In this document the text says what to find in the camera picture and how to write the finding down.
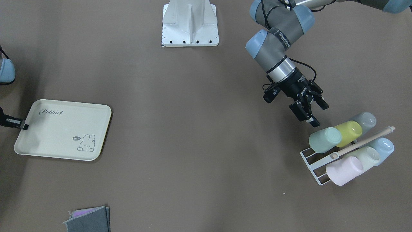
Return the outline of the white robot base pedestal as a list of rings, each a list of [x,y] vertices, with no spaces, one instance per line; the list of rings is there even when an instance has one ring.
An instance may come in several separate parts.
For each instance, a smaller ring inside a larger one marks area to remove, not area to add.
[[[163,47],[219,44],[216,6],[209,0],[171,0],[163,6]]]

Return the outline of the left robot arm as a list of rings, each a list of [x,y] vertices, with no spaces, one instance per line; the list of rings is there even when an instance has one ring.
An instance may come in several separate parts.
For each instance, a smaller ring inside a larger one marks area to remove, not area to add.
[[[410,0],[254,0],[260,27],[246,43],[254,60],[249,109],[273,126],[324,129],[347,113],[395,100],[411,87]]]

